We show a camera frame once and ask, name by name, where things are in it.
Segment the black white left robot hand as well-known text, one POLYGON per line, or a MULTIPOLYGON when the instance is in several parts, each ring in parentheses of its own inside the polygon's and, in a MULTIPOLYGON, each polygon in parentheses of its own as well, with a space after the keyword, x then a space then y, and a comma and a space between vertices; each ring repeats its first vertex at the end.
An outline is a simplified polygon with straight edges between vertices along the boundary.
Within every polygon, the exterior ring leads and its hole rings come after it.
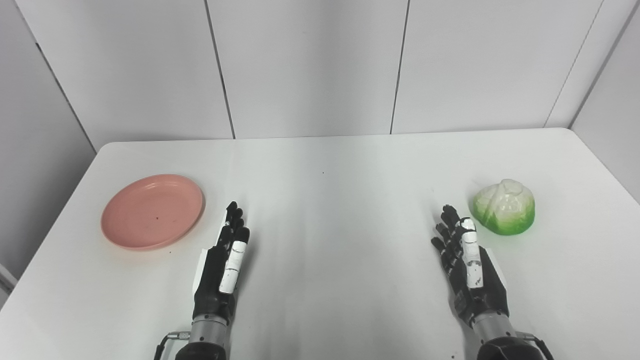
POLYGON ((236 201, 226 207, 217 242, 205 253, 198 287, 194 293, 192 319, 221 319, 229 325, 236 308, 238 280, 249 246, 250 230, 236 201))

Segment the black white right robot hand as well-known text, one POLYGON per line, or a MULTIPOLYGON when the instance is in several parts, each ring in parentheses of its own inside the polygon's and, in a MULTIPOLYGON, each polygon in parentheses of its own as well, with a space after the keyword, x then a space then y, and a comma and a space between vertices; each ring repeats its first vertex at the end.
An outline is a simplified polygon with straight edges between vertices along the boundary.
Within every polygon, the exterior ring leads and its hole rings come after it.
POLYGON ((509 315, 505 285, 489 253, 480 245, 476 225, 449 204, 442 207, 438 233, 430 242, 453 293, 457 316, 472 326, 483 313, 509 315))

